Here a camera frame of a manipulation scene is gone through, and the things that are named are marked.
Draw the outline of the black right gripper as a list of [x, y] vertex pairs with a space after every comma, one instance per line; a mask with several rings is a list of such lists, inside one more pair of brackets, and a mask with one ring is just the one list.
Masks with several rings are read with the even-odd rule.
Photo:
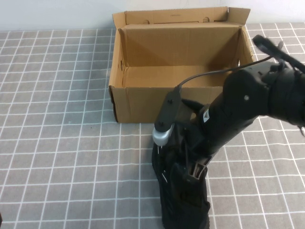
[[196, 114], [188, 133], [188, 145], [196, 161], [187, 164], [187, 181], [197, 181], [205, 176], [207, 164], [219, 149], [253, 123], [253, 114], [244, 107], [245, 100], [240, 105], [230, 101], [223, 95], [206, 105], [188, 101], [188, 107]]

